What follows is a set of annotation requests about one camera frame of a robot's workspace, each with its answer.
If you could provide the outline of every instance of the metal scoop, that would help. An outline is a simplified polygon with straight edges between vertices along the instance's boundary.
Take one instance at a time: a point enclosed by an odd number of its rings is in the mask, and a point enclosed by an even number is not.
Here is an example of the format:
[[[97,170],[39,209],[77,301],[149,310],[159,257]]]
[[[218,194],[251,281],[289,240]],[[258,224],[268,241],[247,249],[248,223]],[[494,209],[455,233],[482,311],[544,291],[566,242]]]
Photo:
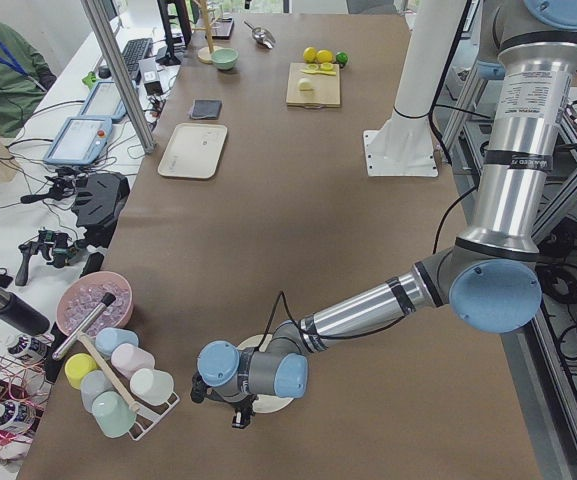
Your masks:
[[[244,20],[244,23],[252,30],[252,38],[255,39],[255,42],[272,50],[275,46],[275,37],[272,36],[272,33],[262,27],[253,27],[246,20]]]

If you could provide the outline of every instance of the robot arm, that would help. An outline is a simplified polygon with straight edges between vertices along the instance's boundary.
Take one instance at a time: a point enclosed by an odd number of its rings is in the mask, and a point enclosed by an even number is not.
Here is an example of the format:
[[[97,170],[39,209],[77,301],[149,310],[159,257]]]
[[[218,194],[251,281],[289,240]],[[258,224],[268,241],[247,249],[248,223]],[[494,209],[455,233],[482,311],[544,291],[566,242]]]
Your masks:
[[[239,351],[225,341],[208,344],[199,355],[196,379],[212,388],[209,398],[247,405],[248,414],[258,394],[299,398],[306,390],[308,355],[423,307],[450,304],[470,325],[496,333],[534,317],[541,288],[532,269],[538,249],[531,232],[577,68],[573,3],[485,4],[492,43],[482,45],[481,55],[494,51],[505,78],[474,217],[454,247],[299,322],[283,323],[265,352]]]

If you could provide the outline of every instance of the green bowl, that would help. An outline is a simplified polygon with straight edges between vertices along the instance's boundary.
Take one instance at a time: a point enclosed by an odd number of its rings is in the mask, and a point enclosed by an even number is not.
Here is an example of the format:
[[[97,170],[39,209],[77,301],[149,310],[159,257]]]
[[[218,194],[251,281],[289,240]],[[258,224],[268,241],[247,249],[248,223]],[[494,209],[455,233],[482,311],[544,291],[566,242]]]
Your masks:
[[[220,48],[210,56],[212,64],[219,70],[230,70],[237,63],[239,52],[234,48]]]

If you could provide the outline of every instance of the yellow cup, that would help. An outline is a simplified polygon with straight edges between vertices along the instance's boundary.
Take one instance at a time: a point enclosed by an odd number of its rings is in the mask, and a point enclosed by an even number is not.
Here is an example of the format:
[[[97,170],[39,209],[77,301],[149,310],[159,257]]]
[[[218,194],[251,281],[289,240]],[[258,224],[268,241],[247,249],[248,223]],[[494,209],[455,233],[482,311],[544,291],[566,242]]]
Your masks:
[[[95,359],[87,353],[77,353],[66,362],[66,378],[72,388],[80,389],[81,381],[93,370],[98,370],[99,366]]]

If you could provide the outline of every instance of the white pillar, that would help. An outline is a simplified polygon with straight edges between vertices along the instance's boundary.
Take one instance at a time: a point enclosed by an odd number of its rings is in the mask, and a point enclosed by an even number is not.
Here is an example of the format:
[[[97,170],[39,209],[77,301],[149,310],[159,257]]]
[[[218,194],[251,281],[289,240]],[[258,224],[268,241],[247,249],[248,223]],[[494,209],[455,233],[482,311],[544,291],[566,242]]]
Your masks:
[[[381,130],[364,132],[370,176],[435,177],[428,118],[452,39],[471,0],[423,0],[415,19],[395,109]]]

